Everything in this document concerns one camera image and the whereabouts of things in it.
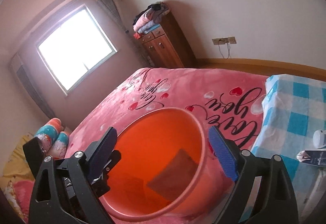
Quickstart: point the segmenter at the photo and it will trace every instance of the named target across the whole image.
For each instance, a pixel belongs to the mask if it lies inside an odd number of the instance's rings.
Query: orange plastic bin
[[[100,198],[107,212],[137,222],[160,215],[198,215],[230,184],[188,111],[163,108],[139,118],[118,137],[121,161]]]

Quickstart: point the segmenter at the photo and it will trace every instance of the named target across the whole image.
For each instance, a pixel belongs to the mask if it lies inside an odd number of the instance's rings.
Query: wall socket
[[[225,45],[229,44],[236,44],[237,41],[235,40],[234,36],[226,37],[226,38],[214,38],[212,39],[214,45]]]

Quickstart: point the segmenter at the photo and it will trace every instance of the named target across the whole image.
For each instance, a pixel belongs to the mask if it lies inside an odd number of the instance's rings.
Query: baseboard
[[[198,68],[225,68],[261,75],[291,74],[326,81],[326,70],[306,65],[261,59],[197,59]]]

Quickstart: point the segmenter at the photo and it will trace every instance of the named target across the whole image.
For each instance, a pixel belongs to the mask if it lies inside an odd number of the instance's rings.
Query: silver bolt
[[[81,156],[83,156],[83,152],[82,151],[77,151],[75,152],[75,155],[74,155],[76,158],[80,158]]]
[[[248,151],[248,150],[243,150],[243,151],[241,152],[241,154],[242,154],[243,156],[245,156],[245,157],[249,157],[249,156],[250,156],[250,151]]]
[[[275,156],[274,156],[274,160],[276,160],[276,161],[281,161],[282,158],[281,158],[280,155],[275,155]]]
[[[44,161],[45,161],[45,162],[49,162],[50,160],[52,160],[52,157],[51,157],[51,156],[46,156],[46,157],[44,158]]]

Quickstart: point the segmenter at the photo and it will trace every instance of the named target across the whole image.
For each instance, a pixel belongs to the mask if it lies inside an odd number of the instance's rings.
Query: wooden cabinet
[[[195,55],[170,12],[162,18],[160,27],[139,39],[158,68],[192,68]]]

